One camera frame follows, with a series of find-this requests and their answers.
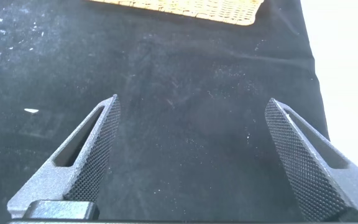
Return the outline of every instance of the white wall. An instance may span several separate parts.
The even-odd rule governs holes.
[[[358,0],[301,0],[331,142],[358,166]]]

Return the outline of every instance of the black cloth backdrop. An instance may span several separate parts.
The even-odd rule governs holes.
[[[299,1],[265,1],[247,27],[74,0],[1,0],[0,19],[0,222],[115,93],[101,218],[302,219],[264,120],[273,97],[328,136]]]

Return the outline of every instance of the textured grip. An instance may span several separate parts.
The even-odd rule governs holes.
[[[95,202],[117,133],[117,95],[100,102],[41,168],[10,199],[12,218],[37,200]]]
[[[108,107],[108,114],[102,120],[100,130],[95,132],[94,141],[89,156],[77,175],[74,184],[67,194],[65,200],[95,202],[98,198],[99,187],[106,171],[112,142],[116,137],[120,117],[119,100]]]
[[[349,207],[302,141],[289,114],[270,100],[266,122],[300,209],[307,221],[337,220]]]

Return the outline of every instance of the knurled metal surface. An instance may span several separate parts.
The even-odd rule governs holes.
[[[65,200],[95,202],[98,198],[100,183],[109,161],[112,142],[116,137],[120,117],[118,98],[108,111],[86,162],[78,174]]]
[[[285,116],[270,100],[266,122],[304,218],[309,222],[333,221],[347,205]]]

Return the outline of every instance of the white speck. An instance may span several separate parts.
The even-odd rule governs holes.
[[[24,110],[29,112],[29,113],[33,113],[33,114],[38,112],[38,111],[40,111],[40,110],[37,110],[37,109],[28,109],[28,108],[24,108]]]

